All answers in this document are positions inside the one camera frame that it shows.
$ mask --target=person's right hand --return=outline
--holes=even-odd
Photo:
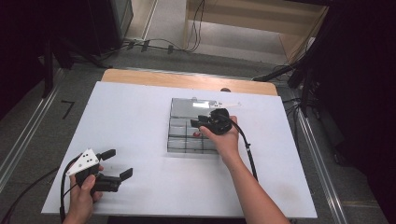
[[[230,116],[230,119],[237,123],[236,116]],[[201,126],[199,128],[201,133],[203,133],[206,137],[212,140],[215,145],[216,149],[218,150],[221,158],[223,159],[224,163],[229,166],[230,163],[235,161],[241,161],[241,157],[238,151],[238,137],[239,132],[233,126],[230,131],[222,135],[216,135],[210,132],[205,126]]]

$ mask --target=white table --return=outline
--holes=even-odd
[[[219,155],[168,153],[172,98],[240,102],[238,117],[256,164],[260,184],[290,218],[317,217],[278,96],[98,82],[64,156],[42,212],[59,213],[61,175],[87,147],[117,155],[103,161],[105,175],[133,167],[119,192],[94,205],[98,215],[242,217],[231,177]],[[243,140],[240,154],[249,167]]]

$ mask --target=hand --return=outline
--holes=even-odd
[[[237,123],[236,116],[230,116],[230,119]],[[199,130],[215,143],[216,149],[227,166],[232,162],[241,161],[238,151],[239,132],[234,126],[230,131],[222,135],[216,135],[210,132],[205,126],[201,126]]]
[[[99,170],[103,171],[103,166],[99,166]],[[69,212],[67,213],[65,223],[87,223],[93,212],[93,203],[99,201],[103,193],[96,191],[91,196],[91,189],[95,185],[96,177],[94,175],[89,175],[82,184],[81,188],[76,185],[76,177],[74,175],[70,176],[70,206]]]

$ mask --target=person's left hand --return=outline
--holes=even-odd
[[[99,170],[103,171],[103,166],[99,166]],[[103,193],[96,191],[91,196],[91,189],[95,185],[96,177],[89,175],[82,184],[81,188],[76,185],[76,177],[70,176],[70,206],[64,223],[87,223],[93,212],[93,203],[99,201]]]

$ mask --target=small red object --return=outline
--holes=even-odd
[[[194,137],[199,137],[199,136],[201,136],[201,133],[200,132],[195,132],[195,133],[193,133],[192,134]]]

